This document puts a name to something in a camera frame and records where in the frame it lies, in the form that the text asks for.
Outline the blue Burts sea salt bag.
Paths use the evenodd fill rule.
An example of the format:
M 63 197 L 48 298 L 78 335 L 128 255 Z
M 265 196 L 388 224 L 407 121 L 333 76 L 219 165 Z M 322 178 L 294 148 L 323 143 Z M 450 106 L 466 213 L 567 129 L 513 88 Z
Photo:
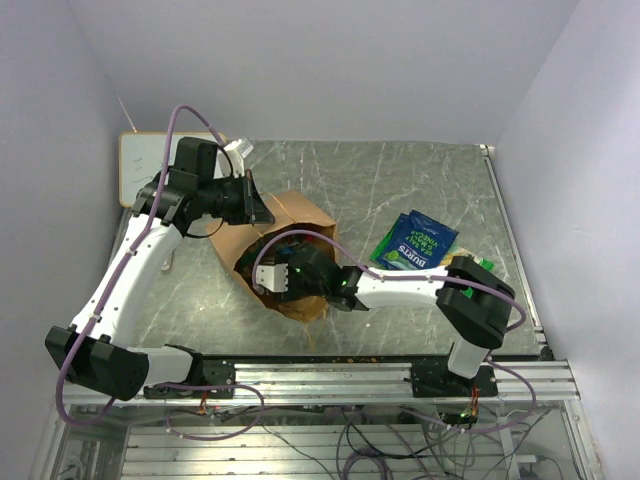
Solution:
M 404 226 L 390 243 L 386 244 L 384 239 L 371 259 L 389 270 L 424 270 L 439 266 L 450 249 L 425 252 L 407 240 L 409 233 L 410 227 Z

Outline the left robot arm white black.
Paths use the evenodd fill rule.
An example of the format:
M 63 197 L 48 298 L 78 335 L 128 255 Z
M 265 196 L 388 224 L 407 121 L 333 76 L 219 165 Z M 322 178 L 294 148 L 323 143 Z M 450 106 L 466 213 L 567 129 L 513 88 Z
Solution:
M 273 223 L 244 168 L 252 149 L 248 140 L 226 147 L 204 138 L 178 140 L 167 175 L 156 174 L 139 190 L 122 243 L 90 300 L 69 327 L 53 327 L 45 338 L 60 370 L 59 388 L 72 383 L 123 401 L 164 383 L 182 397 L 202 389 L 201 354 L 171 345 L 136 348 L 135 324 L 192 223 L 204 216 L 229 226 Z

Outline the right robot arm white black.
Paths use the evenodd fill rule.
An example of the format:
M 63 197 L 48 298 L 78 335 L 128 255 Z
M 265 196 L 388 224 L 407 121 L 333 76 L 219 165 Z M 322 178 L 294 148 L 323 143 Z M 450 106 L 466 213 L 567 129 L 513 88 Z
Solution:
M 436 307 L 456 330 L 446 358 L 410 383 L 431 396 L 469 394 L 487 355 L 502 346 L 513 289 L 465 256 L 445 267 L 381 270 L 340 266 L 313 245 L 292 247 L 276 255 L 275 295 L 288 302 L 320 297 L 334 308 L 369 311 L 384 307 Z

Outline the blue kettle potato chips bag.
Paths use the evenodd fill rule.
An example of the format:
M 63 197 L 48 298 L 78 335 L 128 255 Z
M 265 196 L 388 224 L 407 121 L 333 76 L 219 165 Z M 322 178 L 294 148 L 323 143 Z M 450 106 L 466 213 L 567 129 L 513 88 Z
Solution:
M 409 220 L 411 227 L 407 240 L 425 252 L 434 252 L 436 249 L 448 251 L 458 235 L 456 230 L 417 210 L 409 213 Z

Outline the brown paper bag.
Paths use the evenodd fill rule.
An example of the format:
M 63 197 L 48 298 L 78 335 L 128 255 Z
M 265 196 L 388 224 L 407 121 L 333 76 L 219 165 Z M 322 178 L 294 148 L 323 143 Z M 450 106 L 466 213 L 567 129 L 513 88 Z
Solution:
M 284 301 L 270 293 L 260 294 L 252 288 L 251 273 L 258 253 L 272 237 L 304 229 L 336 240 L 336 222 L 297 191 L 266 193 L 261 199 L 275 217 L 273 224 L 213 222 L 207 226 L 216 257 L 239 292 L 235 305 L 229 300 L 220 303 L 230 327 L 236 329 L 227 328 L 221 335 L 223 345 L 240 353 L 317 353 L 329 312 L 327 301 L 317 296 Z

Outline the green cassava chips bag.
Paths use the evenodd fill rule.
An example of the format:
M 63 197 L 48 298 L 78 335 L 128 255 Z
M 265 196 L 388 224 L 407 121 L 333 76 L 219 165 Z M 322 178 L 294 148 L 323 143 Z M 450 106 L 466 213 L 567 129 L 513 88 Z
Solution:
M 483 257 L 477 256 L 475 254 L 473 254 L 472 252 L 466 250 L 465 248 L 462 247 L 458 247 L 455 244 L 453 244 L 450 248 L 450 250 L 448 251 L 448 253 L 445 255 L 444 259 L 441 261 L 440 265 L 437 267 L 447 267 L 450 266 L 453 262 L 453 260 L 456 257 L 466 257 L 466 258 L 470 258 L 471 260 L 473 260 L 475 263 L 479 264 L 482 268 L 484 268 L 485 270 L 491 272 L 494 269 L 494 263 L 491 262 L 488 259 L 485 259 Z

